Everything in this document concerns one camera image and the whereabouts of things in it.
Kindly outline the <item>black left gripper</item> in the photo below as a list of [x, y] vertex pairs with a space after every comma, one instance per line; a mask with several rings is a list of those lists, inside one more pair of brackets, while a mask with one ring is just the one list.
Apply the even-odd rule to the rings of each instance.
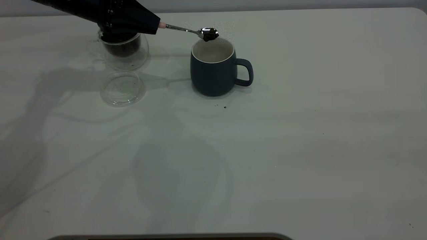
[[160, 18], [137, 0], [98, 0], [97, 8], [96, 22], [101, 32], [137, 32], [151, 35], [157, 33]]

